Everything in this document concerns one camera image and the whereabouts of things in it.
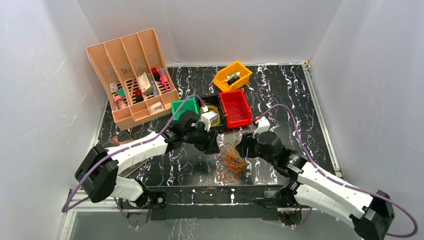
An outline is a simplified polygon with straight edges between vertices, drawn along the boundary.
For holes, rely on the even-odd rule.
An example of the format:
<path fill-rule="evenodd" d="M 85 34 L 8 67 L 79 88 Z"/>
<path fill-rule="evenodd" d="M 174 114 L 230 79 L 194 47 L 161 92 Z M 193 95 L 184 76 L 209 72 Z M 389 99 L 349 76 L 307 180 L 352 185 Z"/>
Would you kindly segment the red plastic bin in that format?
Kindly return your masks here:
<path fill-rule="evenodd" d="M 243 90 L 220 92 L 219 97 L 226 117 L 226 128 L 245 127 L 252 123 L 252 111 Z"/>

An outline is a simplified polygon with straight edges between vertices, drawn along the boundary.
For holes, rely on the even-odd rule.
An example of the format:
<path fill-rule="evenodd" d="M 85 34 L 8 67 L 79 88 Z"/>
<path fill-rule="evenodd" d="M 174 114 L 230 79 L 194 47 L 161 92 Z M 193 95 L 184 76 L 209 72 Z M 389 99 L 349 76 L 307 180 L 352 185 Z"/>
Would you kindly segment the green plastic bin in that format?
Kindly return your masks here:
<path fill-rule="evenodd" d="M 183 100 L 176 100 L 176 101 L 172 101 L 171 104 L 171 112 L 174 115 L 176 110 L 180 107 L 180 105 L 182 104 Z M 181 116 L 182 113 L 186 112 L 186 111 L 192 111 L 197 113 L 198 115 L 200 114 L 200 110 L 197 104 L 197 101 L 194 97 L 189 98 L 180 108 L 180 110 L 177 112 L 177 114 L 174 116 L 173 120 L 177 121 L 179 119 L 179 117 Z"/>

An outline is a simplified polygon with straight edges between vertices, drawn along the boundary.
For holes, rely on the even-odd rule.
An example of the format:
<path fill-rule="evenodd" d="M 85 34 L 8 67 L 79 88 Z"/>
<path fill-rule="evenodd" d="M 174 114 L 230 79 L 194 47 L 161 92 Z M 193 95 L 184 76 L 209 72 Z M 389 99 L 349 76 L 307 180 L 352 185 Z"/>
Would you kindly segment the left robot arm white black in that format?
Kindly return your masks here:
<path fill-rule="evenodd" d="M 197 114 L 184 111 L 178 120 L 171 120 L 163 129 L 112 148 L 96 145 L 91 148 L 75 172 L 75 179 L 93 203 L 108 197 L 130 201 L 137 208 L 144 208 L 151 201 L 150 190 L 140 180 L 121 174 L 152 157 L 164 155 L 192 144 L 198 151 L 218 154 L 218 132 L 211 124 L 218 118 L 215 112 Z"/>

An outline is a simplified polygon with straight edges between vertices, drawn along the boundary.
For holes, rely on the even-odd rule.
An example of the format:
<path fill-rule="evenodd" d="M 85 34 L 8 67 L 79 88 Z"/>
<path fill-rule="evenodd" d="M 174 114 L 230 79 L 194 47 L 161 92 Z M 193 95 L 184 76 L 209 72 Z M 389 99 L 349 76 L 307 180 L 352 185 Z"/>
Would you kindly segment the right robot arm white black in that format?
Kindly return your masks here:
<path fill-rule="evenodd" d="M 383 240 L 395 218 L 390 196 L 382 191 L 364 193 L 307 157 L 286 148 L 272 131 L 245 133 L 238 145 L 241 157 L 261 158 L 289 181 L 281 189 L 282 202 L 318 209 L 341 220 L 364 240 Z"/>

